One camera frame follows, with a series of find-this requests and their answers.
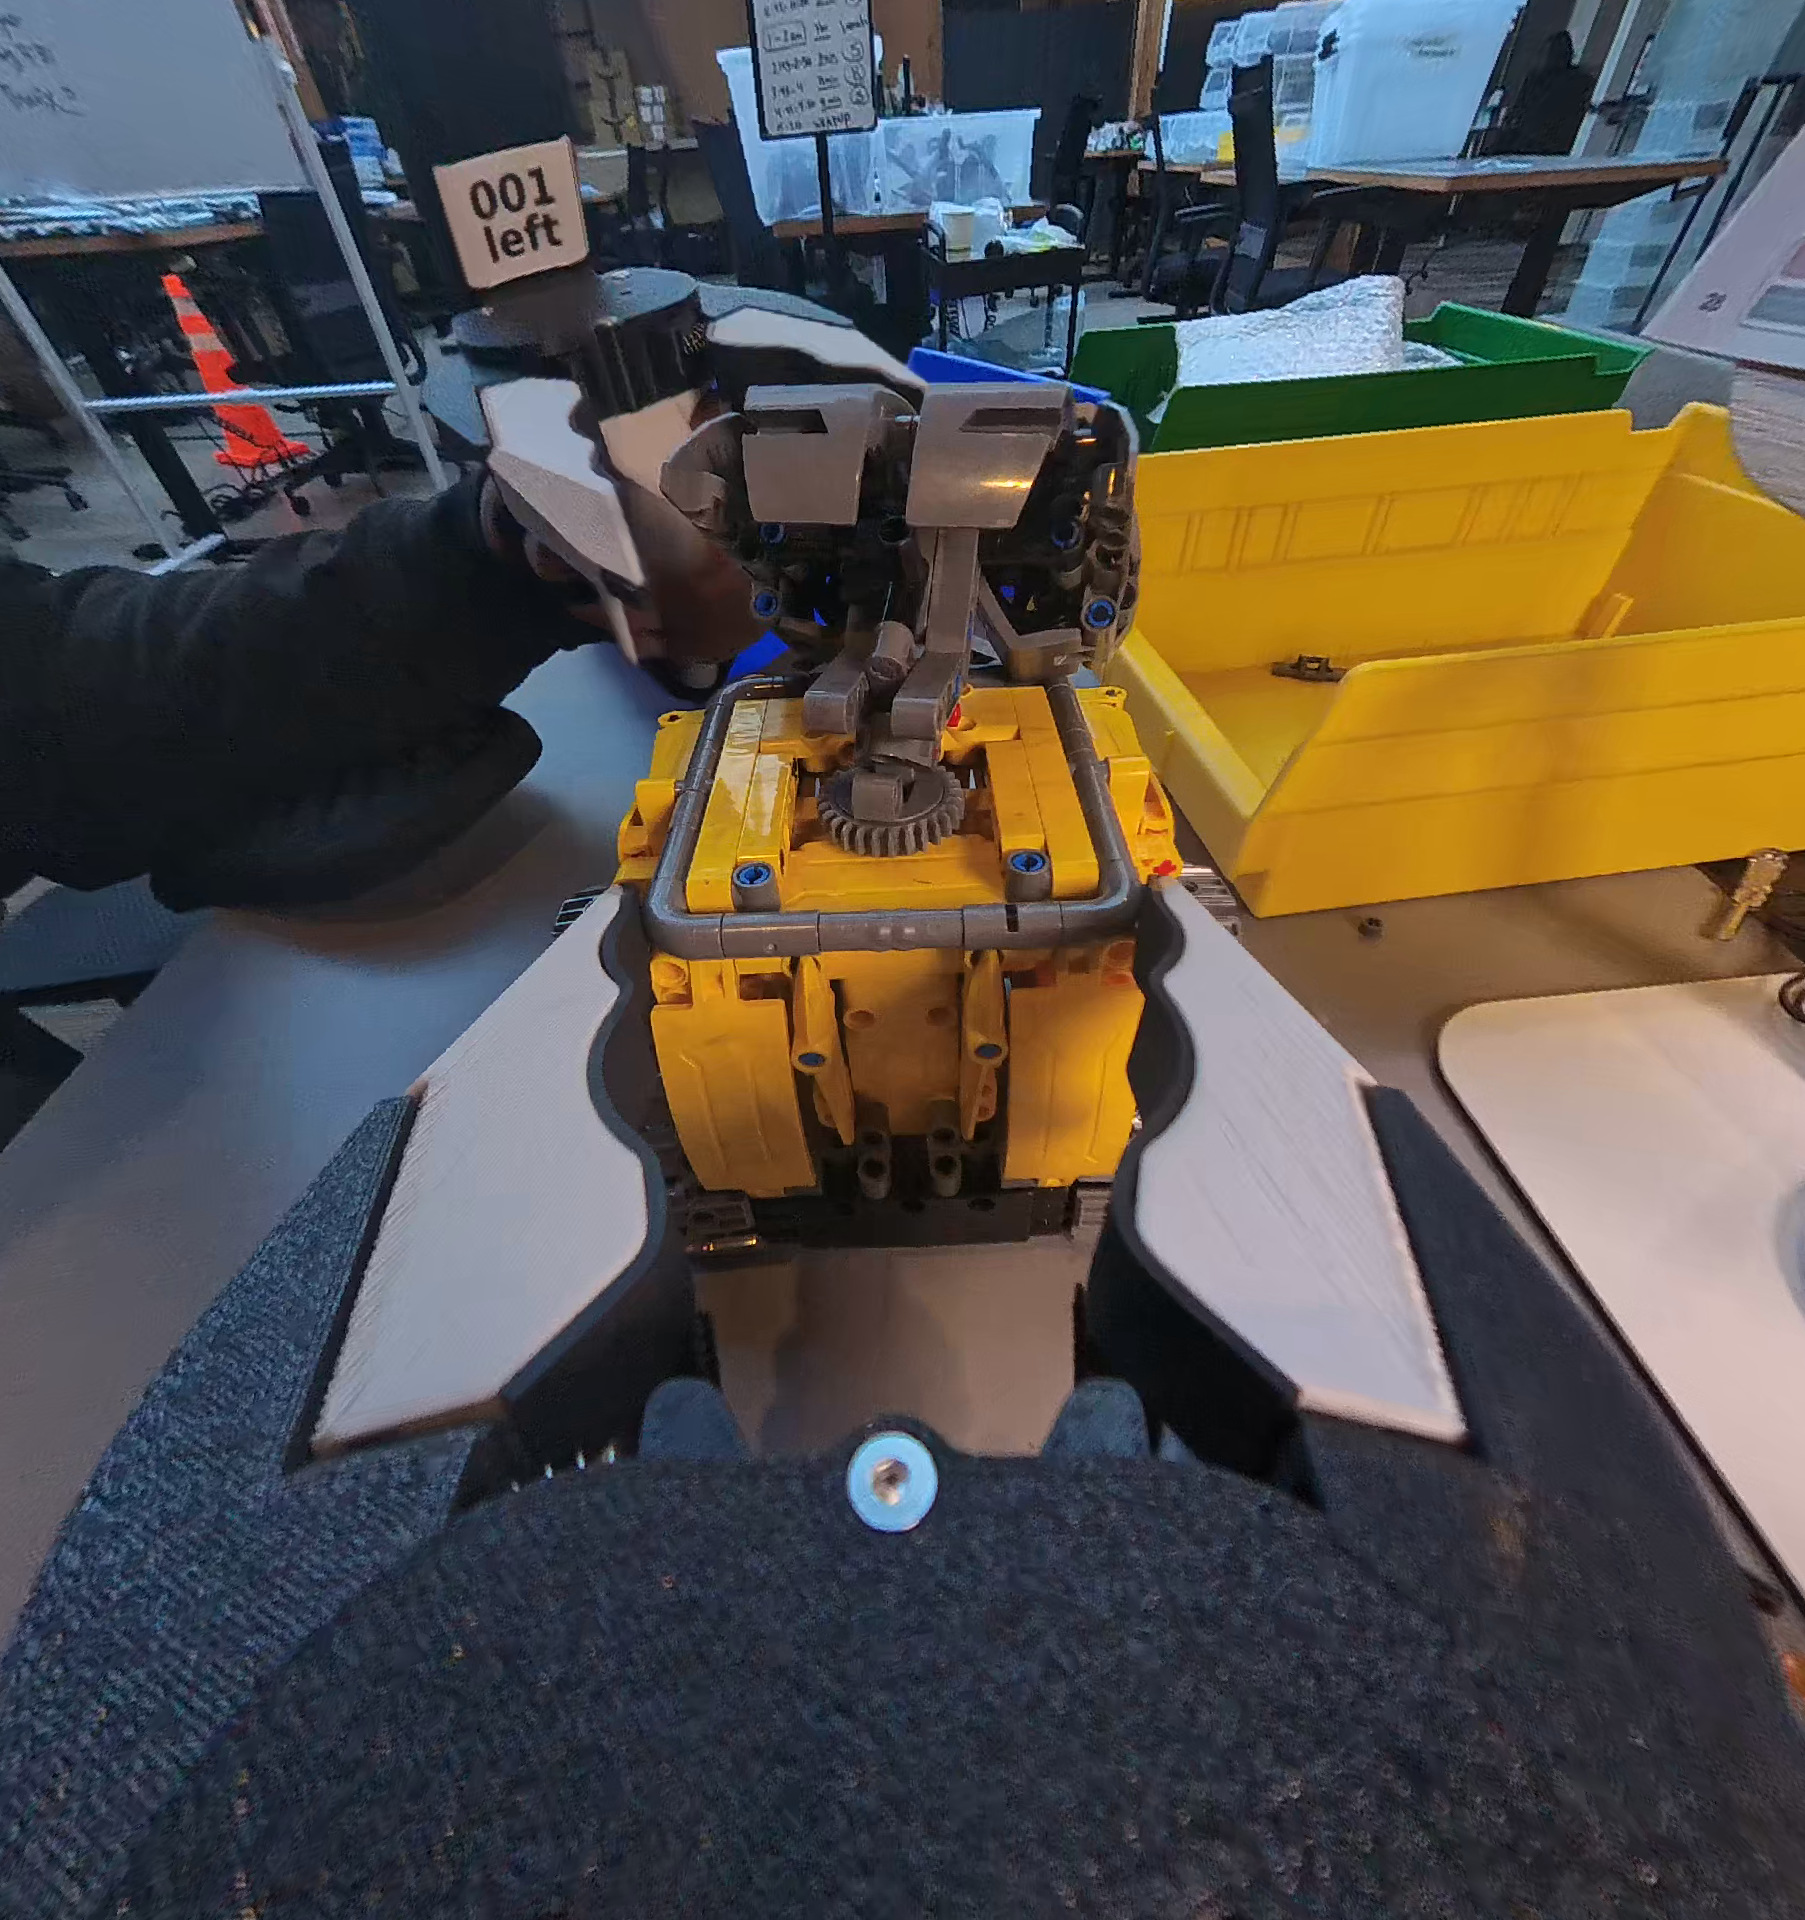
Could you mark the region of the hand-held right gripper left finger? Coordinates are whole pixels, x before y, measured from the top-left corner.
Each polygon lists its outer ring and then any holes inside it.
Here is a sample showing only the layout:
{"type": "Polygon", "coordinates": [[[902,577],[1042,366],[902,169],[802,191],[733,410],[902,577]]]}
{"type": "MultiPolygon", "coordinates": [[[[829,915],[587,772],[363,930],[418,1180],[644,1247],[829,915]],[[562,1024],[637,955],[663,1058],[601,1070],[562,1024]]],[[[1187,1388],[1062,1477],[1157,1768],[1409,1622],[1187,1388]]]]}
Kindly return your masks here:
{"type": "Polygon", "coordinates": [[[611,884],[423,1071],[316,1457],[453,1428],[523,1457],[626,1450],[690,1369],[695,1291],[644,1134],[647,961],[640,905],[611,884]]]}

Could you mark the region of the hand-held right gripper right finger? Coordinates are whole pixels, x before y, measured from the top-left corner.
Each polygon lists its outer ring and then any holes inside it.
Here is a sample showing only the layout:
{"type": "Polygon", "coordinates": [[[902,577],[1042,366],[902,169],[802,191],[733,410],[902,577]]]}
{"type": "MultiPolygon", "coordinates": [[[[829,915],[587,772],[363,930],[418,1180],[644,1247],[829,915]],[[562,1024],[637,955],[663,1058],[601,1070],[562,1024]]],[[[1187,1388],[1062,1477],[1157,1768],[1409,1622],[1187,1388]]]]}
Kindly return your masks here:
{"type": "Polygon", "coordinates": [[[1286,1449],[1304,1417],[1464,1446],[1372,1077],[1181,882],[1142,902],[1135,978],[1093,1356],[1187,1449],[1286,1449]]]}

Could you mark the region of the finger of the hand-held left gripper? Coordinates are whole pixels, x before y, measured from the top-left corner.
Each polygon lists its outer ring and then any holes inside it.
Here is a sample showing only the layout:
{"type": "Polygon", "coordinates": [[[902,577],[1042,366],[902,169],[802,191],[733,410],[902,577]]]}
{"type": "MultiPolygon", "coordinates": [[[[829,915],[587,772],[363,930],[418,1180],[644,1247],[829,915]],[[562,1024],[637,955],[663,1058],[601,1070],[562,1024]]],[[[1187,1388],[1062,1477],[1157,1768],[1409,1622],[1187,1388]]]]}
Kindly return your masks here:
{"type": "Polygon", "coordinates": [[[745,414],[682,392],[595,419],[595,442],[637,537],[738,537],[747,520],[745,414]]]}
{"type": "Polygon", "coordinates": [[[506,508],[553,560],[601,595],[619,652],[658,668],[658,560],[630,517],[600,420],[573,379],[517,376],[481,392],[488,468],[506,508]]]}

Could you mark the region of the grey toy robot head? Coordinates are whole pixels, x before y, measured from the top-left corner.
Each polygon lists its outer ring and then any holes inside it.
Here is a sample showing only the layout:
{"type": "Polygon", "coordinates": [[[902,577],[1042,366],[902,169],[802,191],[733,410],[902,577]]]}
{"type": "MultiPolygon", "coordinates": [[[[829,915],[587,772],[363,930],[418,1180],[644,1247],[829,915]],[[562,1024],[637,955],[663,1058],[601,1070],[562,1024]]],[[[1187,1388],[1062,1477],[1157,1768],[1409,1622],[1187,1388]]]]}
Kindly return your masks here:
{"type": "Polygon", "coordinates": [[[1102,672],[1139,599],[1139,436],[1063,384],[758,385],[662,468],[809,668],[859,764],[943,756],[985,646],[1011,685],[1102,672]]]}

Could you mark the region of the yellow tracked toy robot body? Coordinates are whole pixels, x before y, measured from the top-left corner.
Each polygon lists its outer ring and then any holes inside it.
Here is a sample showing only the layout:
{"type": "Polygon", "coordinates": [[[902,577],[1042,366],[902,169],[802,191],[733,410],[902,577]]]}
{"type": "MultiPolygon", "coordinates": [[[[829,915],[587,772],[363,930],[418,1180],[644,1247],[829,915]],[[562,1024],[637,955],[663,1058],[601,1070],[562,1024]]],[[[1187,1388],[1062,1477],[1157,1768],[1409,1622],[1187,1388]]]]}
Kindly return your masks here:
{"type": "Polygon", "coordinates": [[[853,855],[823,790],[849,738],[795,685],[669,709],[619,830],[637,896],[677,829],[681,915],[866,920],[874,946],[711,955],[650,934],[645,1132],[694,1254],[1094,1237],[1135,1128],[1134,882],[1181,875],[1169,796],[1118,686],[970,686],[943,734],[962,815],[853,855]]]}

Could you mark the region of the building instruction booklet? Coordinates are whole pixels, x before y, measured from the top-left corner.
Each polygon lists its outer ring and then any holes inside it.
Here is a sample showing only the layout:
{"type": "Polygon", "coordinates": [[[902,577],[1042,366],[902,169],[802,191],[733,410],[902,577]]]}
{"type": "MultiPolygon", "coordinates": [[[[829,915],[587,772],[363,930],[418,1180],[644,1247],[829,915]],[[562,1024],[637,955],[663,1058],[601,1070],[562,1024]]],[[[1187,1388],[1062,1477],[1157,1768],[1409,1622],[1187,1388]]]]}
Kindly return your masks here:
{"type": "Polygon", "coordinates": [[[1805,128],[1643,331],[1660,346],[1805,375],[1805,128]]]}

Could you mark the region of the white sign board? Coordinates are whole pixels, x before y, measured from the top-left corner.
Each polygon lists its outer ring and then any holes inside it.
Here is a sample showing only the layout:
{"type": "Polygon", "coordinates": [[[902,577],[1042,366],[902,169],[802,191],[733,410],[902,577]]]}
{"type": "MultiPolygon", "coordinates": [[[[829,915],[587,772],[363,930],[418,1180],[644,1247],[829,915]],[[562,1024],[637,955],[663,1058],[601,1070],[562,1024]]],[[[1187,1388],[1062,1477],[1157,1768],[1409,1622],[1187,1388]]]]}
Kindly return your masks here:
{"type": "Polygon", "coordinates": [[[747,18],[764,140],[880,126],[869,2],[750,2],[747,18]]]}

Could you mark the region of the blue plastic bin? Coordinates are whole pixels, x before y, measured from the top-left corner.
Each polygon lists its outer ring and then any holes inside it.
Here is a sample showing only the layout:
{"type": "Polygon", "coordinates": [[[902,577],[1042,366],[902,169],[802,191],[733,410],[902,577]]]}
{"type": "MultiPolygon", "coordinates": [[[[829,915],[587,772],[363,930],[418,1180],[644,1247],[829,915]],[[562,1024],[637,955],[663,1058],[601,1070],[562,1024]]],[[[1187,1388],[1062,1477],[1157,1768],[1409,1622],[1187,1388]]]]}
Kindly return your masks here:
{"type": "Polygon", "coordinates": [[[1082,407],[1105,407],[1110,402],[1108,392],[1070,381],[1052,371],[1024,371],[995,365],[971,355],[958,355],[927,346],[915,346],[915,350],[910,352],[907,371],[927,387],[1066,387],[1082,407]]]}

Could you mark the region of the orange traffic cone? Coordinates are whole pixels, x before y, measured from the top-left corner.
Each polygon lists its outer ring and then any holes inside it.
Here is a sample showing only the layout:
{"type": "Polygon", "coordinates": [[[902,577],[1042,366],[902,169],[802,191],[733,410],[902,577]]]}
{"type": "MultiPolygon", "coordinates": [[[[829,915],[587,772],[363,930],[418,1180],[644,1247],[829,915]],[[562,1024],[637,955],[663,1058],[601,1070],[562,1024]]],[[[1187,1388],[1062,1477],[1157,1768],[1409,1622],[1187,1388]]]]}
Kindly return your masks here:
{"type": "MultiPolygon", "coordinates": [[[[161,286],[182,326],[183,343],[190,350],[202,389],[215,395],[239,392],[236,359],[193,301],[188,284],[180,274],[166,272],[161,277],[161,286]]],[[[265,404],[221,404],[210,413],[221,430],[221,446],[215,452],[219,468],[230,468],[244,478],[281,473],[315,453],[308,444],[291,442],[265,404]]]]}

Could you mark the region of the white book stand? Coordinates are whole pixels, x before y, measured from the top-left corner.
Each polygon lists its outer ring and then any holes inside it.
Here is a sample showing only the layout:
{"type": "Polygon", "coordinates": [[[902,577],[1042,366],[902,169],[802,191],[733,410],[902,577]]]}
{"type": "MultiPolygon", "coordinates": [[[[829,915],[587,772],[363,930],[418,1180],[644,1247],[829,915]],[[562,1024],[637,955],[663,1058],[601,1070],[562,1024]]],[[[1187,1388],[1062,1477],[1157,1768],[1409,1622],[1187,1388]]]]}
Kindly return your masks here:
{"type": "Polygon", "coordinates": [[[1781,986],[1499,1005],[1442,1059],[1805,1598],[1805,1022],[1781,986]]]}

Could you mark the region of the yellow plastic bin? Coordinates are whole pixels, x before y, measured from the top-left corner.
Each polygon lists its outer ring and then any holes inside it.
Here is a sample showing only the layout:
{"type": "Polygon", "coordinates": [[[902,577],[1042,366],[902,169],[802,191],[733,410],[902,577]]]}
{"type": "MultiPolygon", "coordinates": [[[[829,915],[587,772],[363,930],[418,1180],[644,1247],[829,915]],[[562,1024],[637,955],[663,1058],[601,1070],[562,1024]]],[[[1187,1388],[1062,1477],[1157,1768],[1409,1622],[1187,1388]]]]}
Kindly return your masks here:
{"type": "Polygon", "coordinates": [[[1134,501],[1108,677],[1252,913],[1805,852],[1805,517],[1724,410],[1150,453],[1134,501]]]}

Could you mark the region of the black office chair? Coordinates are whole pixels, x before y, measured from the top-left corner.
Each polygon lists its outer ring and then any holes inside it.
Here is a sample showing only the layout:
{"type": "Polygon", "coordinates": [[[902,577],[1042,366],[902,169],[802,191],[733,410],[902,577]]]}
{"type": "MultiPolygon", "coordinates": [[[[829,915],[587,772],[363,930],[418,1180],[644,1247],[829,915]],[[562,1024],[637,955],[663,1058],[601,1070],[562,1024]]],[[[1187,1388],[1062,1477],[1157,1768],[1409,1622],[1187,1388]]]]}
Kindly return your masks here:
{"type": "Polygon", "coordinates": [[[1247,315],[1286,300],[1289,274],[1275,261],[1287,223],[1275,137],[1275,61],[1236,65],[1229,85],[1232,197],[1180,209],[1152,281],[1152,300],[1177,320],[1247,315]]]}

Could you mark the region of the clear bubble wrap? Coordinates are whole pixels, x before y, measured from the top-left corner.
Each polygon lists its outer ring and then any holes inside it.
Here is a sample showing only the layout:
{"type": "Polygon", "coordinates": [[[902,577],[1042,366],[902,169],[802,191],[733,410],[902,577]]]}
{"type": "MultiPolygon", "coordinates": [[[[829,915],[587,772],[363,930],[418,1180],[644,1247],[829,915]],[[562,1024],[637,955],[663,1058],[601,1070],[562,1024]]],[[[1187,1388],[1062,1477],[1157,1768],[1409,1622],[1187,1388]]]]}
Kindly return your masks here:
{"type": "Polygon", "coordinates": [[[1404,333],[1397,277],[1357,277],[1265,312],[1176,324],[1176,389],[1463,366],[1404,333]]]}

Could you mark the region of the green plastic bin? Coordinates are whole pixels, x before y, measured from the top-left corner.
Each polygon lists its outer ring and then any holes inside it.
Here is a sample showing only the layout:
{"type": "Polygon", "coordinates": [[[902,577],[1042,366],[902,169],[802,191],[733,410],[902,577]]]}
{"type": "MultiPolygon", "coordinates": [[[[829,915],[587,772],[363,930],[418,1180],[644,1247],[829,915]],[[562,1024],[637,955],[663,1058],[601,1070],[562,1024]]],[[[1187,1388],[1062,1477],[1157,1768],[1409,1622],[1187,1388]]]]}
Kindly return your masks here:
{"type": "Polygon", "coordinates": [[[1148,320],[1083,335],[1071,373],[1129,410],[1145,452],[1173,453],[1601,413],[1654,355],[1652,341],[1446,301],[1404,322],[1403,362],[1385,371],[1199,379],[1173,324],[1148,320]]]}

